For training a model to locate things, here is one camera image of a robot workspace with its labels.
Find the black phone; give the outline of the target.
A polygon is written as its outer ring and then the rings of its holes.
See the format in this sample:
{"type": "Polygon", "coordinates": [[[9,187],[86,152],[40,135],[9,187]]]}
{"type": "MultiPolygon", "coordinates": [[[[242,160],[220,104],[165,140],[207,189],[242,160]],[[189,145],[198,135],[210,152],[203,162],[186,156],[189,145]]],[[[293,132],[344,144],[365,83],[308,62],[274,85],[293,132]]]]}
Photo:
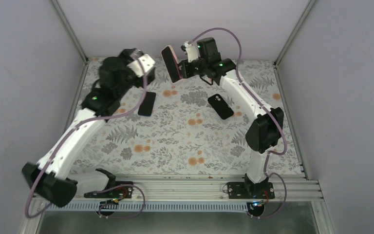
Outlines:
{"type": "Polygon", "coordinates": [[[152,115],[155,99],[156,99],[155,92],[147,92],[143,102],[139,106],[138,115],[144,116],[144,117],[150,117],[152,115]]]}

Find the black phone case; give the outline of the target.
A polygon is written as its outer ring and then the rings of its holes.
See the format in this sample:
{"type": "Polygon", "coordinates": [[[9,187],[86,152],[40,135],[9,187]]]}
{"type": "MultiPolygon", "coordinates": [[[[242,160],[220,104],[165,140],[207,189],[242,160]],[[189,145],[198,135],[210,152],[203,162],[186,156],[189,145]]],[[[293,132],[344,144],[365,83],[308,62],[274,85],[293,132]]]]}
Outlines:
{"type": "Polygon", "coordinates": [[[234,115],[233,110],[220,94],[210,96],[207,101],[222,120],[226,120],[234,115]]]}

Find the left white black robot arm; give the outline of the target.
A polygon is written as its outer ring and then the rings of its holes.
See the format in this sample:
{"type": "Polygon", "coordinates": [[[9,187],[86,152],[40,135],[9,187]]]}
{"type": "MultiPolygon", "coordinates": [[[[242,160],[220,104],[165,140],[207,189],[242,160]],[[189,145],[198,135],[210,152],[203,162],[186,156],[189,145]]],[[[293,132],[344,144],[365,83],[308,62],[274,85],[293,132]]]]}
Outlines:
{"type": "Polygon", "coordinates": [[[132,87],[146,88],[155,78],[155,60],[138,49],[124,49],[108,57],[98,68],[98,79],[81,103],[71,125],[56,145],[37,163],[26,163],[22,174],[33,193],[64,207],[76,196],[98,191],[110,197],[116,191],[115,176],[104,169],[73,175],[73,163],[89,140],[121,106],[132,87]]]}

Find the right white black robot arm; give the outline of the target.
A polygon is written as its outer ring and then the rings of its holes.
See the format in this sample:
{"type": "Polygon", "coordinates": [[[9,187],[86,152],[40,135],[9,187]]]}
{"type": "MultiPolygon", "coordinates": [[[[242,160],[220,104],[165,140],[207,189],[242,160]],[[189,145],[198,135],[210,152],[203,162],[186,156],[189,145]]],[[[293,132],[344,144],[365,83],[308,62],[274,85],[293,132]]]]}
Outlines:
{"type": "Polygon", "coordinates": [[[179,63],[182,77],[208,77],[209,84],[216,83],[224,89],[252,121],[245,134],[252,154],[244,175],[244,192],[249,198],[257,198],[268,185],[267,156],[282,137],[283,110],[262,100],[244,80],[235,62],[221,58],[214,38],[201,39],[197,44],[186,41],[181,49],[187,55],[179,63]]]}

